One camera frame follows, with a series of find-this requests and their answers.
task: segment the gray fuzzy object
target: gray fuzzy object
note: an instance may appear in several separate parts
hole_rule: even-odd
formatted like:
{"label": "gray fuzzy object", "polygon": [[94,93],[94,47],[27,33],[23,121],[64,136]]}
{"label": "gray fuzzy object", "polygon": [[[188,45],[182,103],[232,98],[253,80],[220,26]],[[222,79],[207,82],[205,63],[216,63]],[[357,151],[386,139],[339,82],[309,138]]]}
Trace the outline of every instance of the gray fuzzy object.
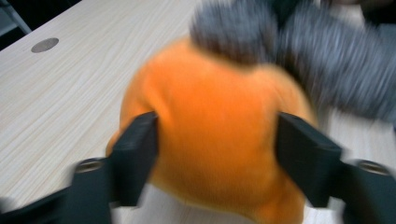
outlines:
{"label": "gray fuzzy object", "polygon": [[396,122],[396,52],[372,28],[358,30],[312,4],[297,6],[281,31],[265,1],[205,5],[191,38],[240,63],[276,63],[319,108]]}

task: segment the table surface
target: table surface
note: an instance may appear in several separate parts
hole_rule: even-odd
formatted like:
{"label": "table surface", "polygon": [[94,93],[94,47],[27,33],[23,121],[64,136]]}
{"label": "table surface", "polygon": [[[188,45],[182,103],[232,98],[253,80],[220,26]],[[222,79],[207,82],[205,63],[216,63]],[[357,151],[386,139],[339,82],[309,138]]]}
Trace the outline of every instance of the table surface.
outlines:
{"label": "table surface", "polygon": [[[12,199],[7,206],[16,208],[65,187],[73,164],[104,157],[134,72],[188,33],[201,2],[83,0],[0,52],[0,197]],[[358,21],[359,13],[354,15]],[[53,49],[31,51],[50,37],[60,40]],[[346,159],[396,167],[391,124],[335,111],[324,115],[323,131],[346,149]],[[118,223],[251,223],[189,207],[151,185],[142,207],[115,213]],[[337,223],[336,214],[307,207],[304,223]]]}

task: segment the wood grain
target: wood grain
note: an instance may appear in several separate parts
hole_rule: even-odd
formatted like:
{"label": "wood grain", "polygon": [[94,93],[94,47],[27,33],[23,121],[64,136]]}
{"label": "wood grain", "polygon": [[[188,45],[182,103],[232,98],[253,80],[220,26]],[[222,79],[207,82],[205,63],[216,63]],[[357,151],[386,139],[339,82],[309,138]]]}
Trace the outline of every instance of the wood grain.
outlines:
{"label": "wood grain", "polygon": [[[103,157],[119,124],[120,101],[136,69],[188,33],[199,0],[83,0],[0,52],[0,197],[13,209],[69,182],[77,161]],[[41,40],[53,49],[33,53]],[[395,168],[390,124],[331,112],[327,134],[346,158]],[[148,185],[139,209],[117,209],[119,223],[251,223],[177,202]],[[334,212],[307,208],[304,223],[335,223]]]}

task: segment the stuffed toy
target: stuffed toy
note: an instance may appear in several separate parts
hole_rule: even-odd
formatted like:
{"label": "stuffed toy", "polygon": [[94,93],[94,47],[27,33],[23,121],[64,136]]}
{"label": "stuffed toy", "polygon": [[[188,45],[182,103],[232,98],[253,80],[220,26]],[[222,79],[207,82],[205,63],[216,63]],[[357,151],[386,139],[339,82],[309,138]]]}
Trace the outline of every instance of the stuffed toy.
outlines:
{"label": "stuffed toy", "polygon": [[301,223],[304,195],[276,162],[278,113],[317,126],[310,98],[316,106],[395,120],[396,59],[382,48],[373,32],[306,2],[203,5],[190,36],[134,75],[106,154],[136,116],[155,111],[153,185],[183,203],[257,223]]}

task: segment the orange plush toy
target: orange plush toy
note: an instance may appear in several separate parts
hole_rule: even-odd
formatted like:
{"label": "orange plush toy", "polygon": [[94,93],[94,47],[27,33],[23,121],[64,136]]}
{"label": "orange plush toy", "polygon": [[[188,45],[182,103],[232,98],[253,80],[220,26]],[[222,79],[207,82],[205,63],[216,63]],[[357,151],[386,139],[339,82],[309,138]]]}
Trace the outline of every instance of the orange plush toy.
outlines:
{"label": "orange plush toy", "polygon": [[278,112],[316,124],[299,85],[271,63],[240,63],[182,38],[152,57],[125,93],[120,129],[158,115],[159,156],[150,177],[183,203],[257,223],[301,223],[304,195],[276,162]]}

